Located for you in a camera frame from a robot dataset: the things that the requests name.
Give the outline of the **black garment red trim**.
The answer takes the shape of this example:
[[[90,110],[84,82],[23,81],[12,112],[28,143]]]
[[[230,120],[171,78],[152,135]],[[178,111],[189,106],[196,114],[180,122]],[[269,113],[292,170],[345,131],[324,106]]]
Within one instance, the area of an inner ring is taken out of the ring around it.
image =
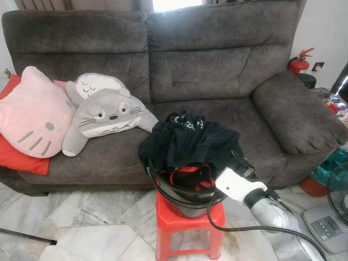
[[[207,165],[189,165],[178,169],[165,169],[155,172],[161,183],[184,195],[198,196],[204,193],[214,193],[214,168]]]

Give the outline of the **red plastic basin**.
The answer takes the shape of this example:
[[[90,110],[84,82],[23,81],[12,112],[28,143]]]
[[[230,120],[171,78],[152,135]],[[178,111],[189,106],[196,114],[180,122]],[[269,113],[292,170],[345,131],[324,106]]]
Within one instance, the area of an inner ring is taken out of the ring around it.
[[[307,176],[300,181],[299,186],[301,189],[303,189],[303,191],[306,192],[306,194],[309,194],[315,198],[325,197],[327,194],[326,187],[311,176]]]

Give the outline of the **black shirt white lettering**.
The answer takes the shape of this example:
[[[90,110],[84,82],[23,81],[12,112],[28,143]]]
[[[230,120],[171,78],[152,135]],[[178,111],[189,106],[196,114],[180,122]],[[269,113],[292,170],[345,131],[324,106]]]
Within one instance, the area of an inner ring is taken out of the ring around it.
[[[248,162],[239,139],[237,131],[218,122],[176,111],[153,127],[139,146],[138,157],[144,168],[157,171],[207,164],[218,177],[225,167],[235,171],[237,164]]]

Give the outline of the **black round laundry basket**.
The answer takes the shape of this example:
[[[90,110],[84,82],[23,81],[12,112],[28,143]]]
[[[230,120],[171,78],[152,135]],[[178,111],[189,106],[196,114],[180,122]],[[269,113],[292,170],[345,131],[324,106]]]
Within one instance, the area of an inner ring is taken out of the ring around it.
[[[218,189],[214,193],[204,193],[198,196],[174,192],[173,189],[162,184],[159,177],[156,177],[157,170],[149,166],[145,169],[146,176],[154,184],[155,189],[169,202],[169,207],[184,218],[198,218],[206,213],[208,207],[215,206],[226,198],[225,194]]]

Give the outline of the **red plastic stool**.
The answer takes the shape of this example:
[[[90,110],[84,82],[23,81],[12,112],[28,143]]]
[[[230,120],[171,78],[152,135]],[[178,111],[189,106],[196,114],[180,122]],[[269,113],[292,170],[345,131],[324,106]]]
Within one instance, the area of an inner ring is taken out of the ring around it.
[[[210,259],[219,259],[223,243],[223,231],[214,228],[207,215],[200,217],[186,218],[178,214],[177,211],[169,208],[169,202],[159,193],[156,194],[155,207],[157,212],[157,240],[155,258],[157,261],[168,261],[174,256],[183,256],[184,254],[208,254]],[[209,247],[203,249],[191,249],[172,251],[172,236],[181,231],[209,232]]]

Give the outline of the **teal plastic bag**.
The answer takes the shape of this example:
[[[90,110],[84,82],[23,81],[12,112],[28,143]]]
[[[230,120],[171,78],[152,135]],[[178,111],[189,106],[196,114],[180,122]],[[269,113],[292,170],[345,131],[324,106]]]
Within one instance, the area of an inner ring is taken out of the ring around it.
[[[339,175],[348,169],[348,151],[346,147],[338,147],[320,167],[317,167],[310,176],[314,181],[326,186],[332,173],[338,169]]]

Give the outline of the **black fan grey base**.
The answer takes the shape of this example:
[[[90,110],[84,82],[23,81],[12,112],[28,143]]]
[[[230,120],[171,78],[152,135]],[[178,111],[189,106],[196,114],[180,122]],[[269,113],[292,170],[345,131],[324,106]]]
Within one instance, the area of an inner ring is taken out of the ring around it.
[[[302,214],[311,235],[330,254],[343,253],[348,249],[347,182],[348,165],[343,163],[335,167],[324,182],[327,202]]]

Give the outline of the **black round bin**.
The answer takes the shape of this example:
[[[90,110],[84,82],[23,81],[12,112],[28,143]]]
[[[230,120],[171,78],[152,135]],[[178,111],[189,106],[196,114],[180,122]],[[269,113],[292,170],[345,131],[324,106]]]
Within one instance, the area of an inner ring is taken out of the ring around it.
[[[303,85],[308,89],[315,89],[316,87],[316,78],[311,74],[298,73],[296,76],[300,79]]]

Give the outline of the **dark brown fabric sofa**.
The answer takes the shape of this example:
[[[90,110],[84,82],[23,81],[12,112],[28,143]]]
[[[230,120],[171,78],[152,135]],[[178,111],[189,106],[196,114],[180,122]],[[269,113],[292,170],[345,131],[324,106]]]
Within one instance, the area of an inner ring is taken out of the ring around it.
[[[347,141],[346,125],[287,68],[298,20],[298,0],[256,0],[149,14],[14,10],[2,27],[16,70],[112,76],[159,120],[185,110],[237,131],[276,189]]]

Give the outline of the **red fire extinguisher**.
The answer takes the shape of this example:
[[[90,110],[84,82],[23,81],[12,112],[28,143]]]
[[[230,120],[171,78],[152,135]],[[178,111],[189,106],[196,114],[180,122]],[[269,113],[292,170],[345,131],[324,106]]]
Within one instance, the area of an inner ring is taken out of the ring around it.
[[[315,48],[304,49],[299,52],[297,57],[293,57],[289,60],[287,68],[293,74],[301,73],[302,71],[310,67],[310,63],[307,61],[307,57],[311,57],[309,52],[313,51]]]

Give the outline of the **grey Totoro plush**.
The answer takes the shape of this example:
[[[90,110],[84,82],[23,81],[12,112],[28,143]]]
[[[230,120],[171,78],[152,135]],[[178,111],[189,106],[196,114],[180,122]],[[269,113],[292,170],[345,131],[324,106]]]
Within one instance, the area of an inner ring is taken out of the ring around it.
[[[90,138],[139,127],[152,132],[158,119],[125,89],[103,89],[80,103],[65,134],[62,153],[75,157]]]

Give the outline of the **grey sleeping plush cushion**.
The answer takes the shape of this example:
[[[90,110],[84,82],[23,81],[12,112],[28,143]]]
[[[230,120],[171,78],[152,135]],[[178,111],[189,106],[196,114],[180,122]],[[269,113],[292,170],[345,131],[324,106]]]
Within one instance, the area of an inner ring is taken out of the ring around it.
[[[76,80],[65,83],[67,96],[75,106],[79,106],[90,96],[103,89],[117,90],[120,95],[130,95],[129,90],[121,80],[99,73],[85,73]]]

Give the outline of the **pink cat face cushion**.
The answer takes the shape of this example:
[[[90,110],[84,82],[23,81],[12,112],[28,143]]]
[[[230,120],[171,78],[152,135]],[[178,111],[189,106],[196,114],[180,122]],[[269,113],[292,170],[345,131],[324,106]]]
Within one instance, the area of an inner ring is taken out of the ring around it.
[[[27,66],[14,89],[0,99],[0,135],[14,149],[35,158],[62,150],[73,107],[67,93],[35,66]]]

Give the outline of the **red cushion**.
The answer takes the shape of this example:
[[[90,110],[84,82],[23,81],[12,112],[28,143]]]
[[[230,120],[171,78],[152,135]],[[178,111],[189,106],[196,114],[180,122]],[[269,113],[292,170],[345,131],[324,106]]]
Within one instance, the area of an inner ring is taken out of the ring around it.
[[[14,88],[20,83],[21,77],[15,74],[10,75],[10,79],[0,92],[0,100],[7,97]],[[65,91],[66,82],[53,80],[54,84]],[[50,159],[39,159],[30,157],[14,149],[5,137],[0,136],[0,166],[8,167],[15,171],[25,171],[38,176],[47,176],[49,173]]]

